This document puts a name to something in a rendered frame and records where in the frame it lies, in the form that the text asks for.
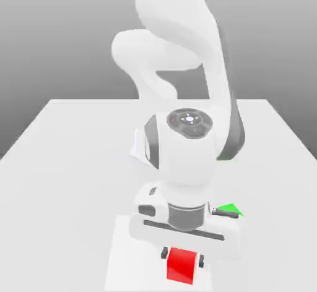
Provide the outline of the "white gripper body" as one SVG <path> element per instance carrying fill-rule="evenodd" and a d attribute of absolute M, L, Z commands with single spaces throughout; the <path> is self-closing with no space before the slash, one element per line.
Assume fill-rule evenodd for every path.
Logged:
<path fill-rule="evenodd" d="M 137 240 L 156 246 L 167 246 L 197 252 L 210 258 L 237 259 L 241 256 L 241 233 L 239 227 L 215 226 L 181 231 L 167 223 L 133 215 L 129 221 L 130 235 Z"/>

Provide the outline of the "small green cube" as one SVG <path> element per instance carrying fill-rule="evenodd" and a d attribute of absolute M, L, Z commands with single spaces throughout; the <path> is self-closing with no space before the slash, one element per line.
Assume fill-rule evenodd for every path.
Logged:
<path fill-rule="evenodd" d="M 225 204 L 223 206 L 217 207 L 217 213 L 223 217 L 229 217 L 233 219 L 238 219 L 239 217 L 243 217 L 243 214 L 239 211 L 237 206 L 233 203 Z"/>

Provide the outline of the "small red cube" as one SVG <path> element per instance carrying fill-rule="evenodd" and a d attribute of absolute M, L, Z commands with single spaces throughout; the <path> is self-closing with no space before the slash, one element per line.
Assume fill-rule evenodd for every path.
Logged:
<path fill-rule="evenodd" d="M 167 259 L 167 279 L 192 285 L 197 253 L 172 247 Z"/>

